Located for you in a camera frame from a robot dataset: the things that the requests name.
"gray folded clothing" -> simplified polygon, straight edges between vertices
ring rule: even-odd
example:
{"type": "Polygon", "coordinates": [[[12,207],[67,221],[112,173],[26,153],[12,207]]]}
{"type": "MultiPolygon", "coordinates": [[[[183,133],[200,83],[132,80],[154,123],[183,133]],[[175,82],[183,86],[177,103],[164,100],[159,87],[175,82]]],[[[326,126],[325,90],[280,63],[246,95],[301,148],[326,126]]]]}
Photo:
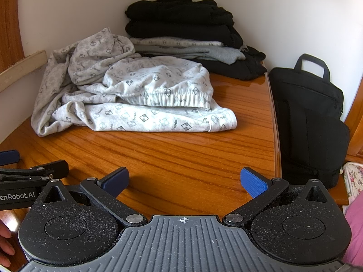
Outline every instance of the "gray folded clothing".
{"type": "Polygon", "coordinates": [[[245,60],[246,57],[238,49],[217,46],[191,46],[191,47],[163,47],[135,45],[136,52],[152,55],[171,55],[183,59],[206,59],[233,64],[237,60],[245,60]]]}

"wooden shelf edge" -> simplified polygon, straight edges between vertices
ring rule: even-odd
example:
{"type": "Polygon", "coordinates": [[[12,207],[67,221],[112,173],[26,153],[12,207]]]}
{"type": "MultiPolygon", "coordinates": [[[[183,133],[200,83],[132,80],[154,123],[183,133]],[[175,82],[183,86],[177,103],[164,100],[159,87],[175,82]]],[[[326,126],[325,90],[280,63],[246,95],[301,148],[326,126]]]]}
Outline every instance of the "wooden shelf edge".
{"type": "Polygon", "coordinates": [[[265,73],[267,85],[269,87],[269,97],[270,97],[270,103],[271,103],[271,114],[272,114],[272,127],[273,127],[273,136],[274,136],[274,147],[275,147],[275,177],[281,178],[282,172],[281,172],[281,151],[280,151],[280,138],[278,135],[278,127],[277,127],[277,118],[276,118],[276,111],[275,111],[275,104],[273,101],[272,96],[272,90],[270,85],[270,79],[267,74],[265,73]]]}
{"type": "Polygon", "coordinates": [[[48,62],[45,50],[35,52],[0,73],[0,92],[48,62]]]}
{"type": "Polygon", "coordinates": [[[339,207],[347,206],[349,204],[347,189],[345,187],[343,175],[339,175],[337,185],[333,188],[328,189],[328,191],[339,207]]]}
{"type": "Polygon", "coordinates": [[[346,162],[357,162],[363,164],[363,157],[347,154],[345,157],[346,162]]]}
{"type": "Polygon", "coordinates": [[[21,44],[18,0],[0,0],[0,73],[24,59],[21,44]]]}

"blue gripper pad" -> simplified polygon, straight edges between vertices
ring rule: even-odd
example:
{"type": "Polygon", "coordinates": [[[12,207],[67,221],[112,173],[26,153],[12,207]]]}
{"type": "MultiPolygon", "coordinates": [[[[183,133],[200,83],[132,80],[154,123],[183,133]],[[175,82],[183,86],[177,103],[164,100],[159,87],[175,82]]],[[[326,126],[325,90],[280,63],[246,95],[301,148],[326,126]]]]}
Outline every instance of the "blue gripper pad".
{"type": "Polygon", "coordinates": [[[268,180],[251,168],[244,167],[241,171],[241,184],[249,195],[255,198],[265,192],[272,183],[271,180],[268,180]]]}
{"type": "Polygon", "coordinates": [[[20,153],[17,150],[0,151],[0,166],[17,163],[20,160],[20,153]]]}
{"type": "Polygon", "coordinates": [[[97,185],[113,197],[117,197],[128,186],[129,180],[128,169],[122,167],[100,179],[97,185]]]}

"pink fabric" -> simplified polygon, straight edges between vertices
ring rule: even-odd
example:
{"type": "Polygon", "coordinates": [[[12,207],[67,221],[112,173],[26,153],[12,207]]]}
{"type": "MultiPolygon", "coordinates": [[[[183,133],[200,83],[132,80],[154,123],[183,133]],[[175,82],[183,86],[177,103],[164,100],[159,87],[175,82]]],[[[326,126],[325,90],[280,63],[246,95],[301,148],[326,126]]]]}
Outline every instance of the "pink fabric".
{"type": "Polygon", "coordinates": [[[345,218],[352,230],[352,239],[343,261],[363,266],[363,192],[349,206],[345,218]]]}

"bag handle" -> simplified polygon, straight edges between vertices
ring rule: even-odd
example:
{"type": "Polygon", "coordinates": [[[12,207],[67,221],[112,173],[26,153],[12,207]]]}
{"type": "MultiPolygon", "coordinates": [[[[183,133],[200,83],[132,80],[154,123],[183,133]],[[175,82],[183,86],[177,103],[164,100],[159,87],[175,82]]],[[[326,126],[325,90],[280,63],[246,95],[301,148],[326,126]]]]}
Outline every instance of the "bag handle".
{"type": "Polygon", "coordinates": [[[296,70],[297,72],[301,71],[303,60],[307,60],[307,61],[310,61],[312,63],[315,63],[315,64],[321,66],[324,69],[323,81],[326,83],[330,82],[330,71],[329,71],[328,66],[326,65],[326,63],[324,61],[322,61],[319,58],[314,57],[313,55],[306,54],[306,53],[301,55],[296,62],[294,70],[296,70]]]}

